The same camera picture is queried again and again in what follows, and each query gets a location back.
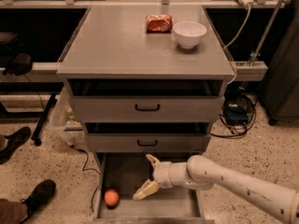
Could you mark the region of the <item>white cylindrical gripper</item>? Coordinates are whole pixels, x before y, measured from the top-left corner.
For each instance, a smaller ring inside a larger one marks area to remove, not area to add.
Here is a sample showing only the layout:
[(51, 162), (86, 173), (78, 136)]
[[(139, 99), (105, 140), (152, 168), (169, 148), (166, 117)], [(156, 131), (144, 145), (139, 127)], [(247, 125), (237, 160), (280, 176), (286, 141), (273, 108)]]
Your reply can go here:
[(160, 162), (151, 154), (147, 154), (146, 158), (154, 168), (153, 178), (155, 181), (148, 179), (133, 195), (135, 201), (140, 201), (154, 194), (159, 190), (159, 187), (162, 189), (170, 189), (175, 186), (187, 187), (191, 183), (185, 162)]

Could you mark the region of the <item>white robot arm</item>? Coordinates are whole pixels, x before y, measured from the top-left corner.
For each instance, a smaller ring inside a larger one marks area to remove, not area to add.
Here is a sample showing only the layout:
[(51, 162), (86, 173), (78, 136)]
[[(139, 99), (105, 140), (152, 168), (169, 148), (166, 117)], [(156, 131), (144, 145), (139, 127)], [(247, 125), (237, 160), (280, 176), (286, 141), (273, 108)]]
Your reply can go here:
[(283, 224), (299, 224), (298, 190), (244, 175), (201, 155), (193, 155), (185, 162), (159, 161), (150, 154), (146, 158), (153, 168), (153, 179), (148, 179), (136, 191), (133, 196), (135, 201), (142, 200), (159, 189), (211, 189), (216, 184)]

